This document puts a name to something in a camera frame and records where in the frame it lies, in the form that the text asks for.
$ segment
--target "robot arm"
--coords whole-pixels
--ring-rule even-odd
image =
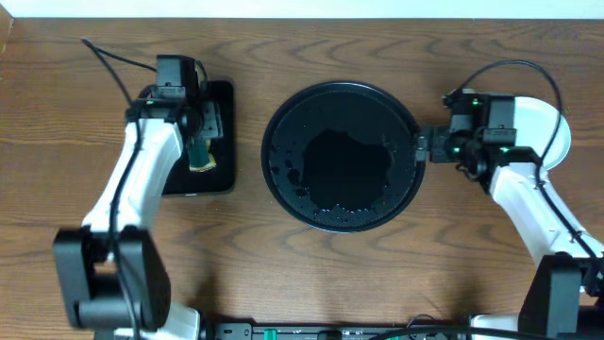
[[[558,117],[546,103],[465,90],[448,107],[450,124],[425,128],[418,158],[429,153],[433,162],[458,162],[458,170],[478,182],[508,214],[538,265],[520,314],[476,315],[471,326],[555,338],[577,334],[602,338],[597,326],[602,311],[579,307],[579,292],[602,297],[604,246],[566,207],[546,171],[563,159],[570,146],[568,125],[561,118],[563,124],[552,141],[554,152],[542,160],[538,154],[544,153]]]
[[[105,191],[82,222],[82,226],[90,227],[92,232],[109,230],[109,205],[126,164],[132,157],[137,140],[136,124],[140,125],[142,146],[121,192],[116,231],[120,232],[126,226],[150,229],[154,225],[161,192],[172,166],[182,154],[183,141],[177,123],[147,118],[126,126],[122,155]]]
[[[545,255],[566,253],[573,258],[589,258],[569,230],[546,203],[544,196],[536,190],[534,177],[537,165],[533,162],[514,162],[507,166],[497,166],[491,188],[493,200],[508,214],[522,237],[528,252],[536,265]],[[568,210],[541,168],[541,179],[545,190],[556,207],[573,228],[580,231],[581,238],[589,248],[602,257],[604,246],[580,224]]]
[[[134,317],[145,339],[197,339],[200,314],[170,303],[170,280],[150,229],[173,165],[184,145],[202,131],[202,97],[194,59],[158,56],[157,84],[126,111],[126,141],[107,188],[82,228],[61,229],[53,245],[72,326],[107,331],[111,338],[133,336]],[[115,226],[119,237],[112,246],[109,211],[122,177]],[[97,271],[98,264],[116,256],[113,250],[119,252],[121,269]]]

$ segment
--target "round black dish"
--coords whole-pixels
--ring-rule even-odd
[[[368,85],[314,85],[285,102],[262,141],[275,199],[321,230],[364,231],[402,212],[424,177],[417,123],[394,97]]]

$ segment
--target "black liquid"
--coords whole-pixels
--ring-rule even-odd
[[[336,205],[354,212],[364,211],[383,196],[387,185],[390,156],[382,144],[362,144],[346,132],[326,130],[314,138],[303,153],[304,171],[292,169],[292,185],[308,191],[319,209],[329,211]]]

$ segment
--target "wood grain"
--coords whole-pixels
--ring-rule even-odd
[[[155,240],[173,299],[214,320],[404,323],[429,313],[516,312],[534,265],[512,223],[450,165],[431,164],[394,221],[341,235],[278,206],[260,170],[264,129],[281,103],[320,81],[352,79],[399,98],[420,125],[443,124],[440,96],[480,66],[523,58],[559,81],[573,147],[552,178],[604,238],[604,26],[582,21],[34,20],[15,23],[0,63],[0,333],[90,338],[64,316],[51,255],[59,226],[78,226],[123,141],[125,101],[86,36],[127,58],[203,60],[236,86],[237,182],[228,195],[166,198]],[[153,75],[115,64],[131,92]],[[518,68],[483,90],[551,98]]]
[[[8,36],[12,30],[13,22],[12,16],[0,5],[0,58],[7,48]]]

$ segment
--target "water droplet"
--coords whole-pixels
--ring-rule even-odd
[[[298,197],[300,197],[300,198],[306,196],[307,193],[308,192],[304,189],[295,189],[295,194],[298,195]]]

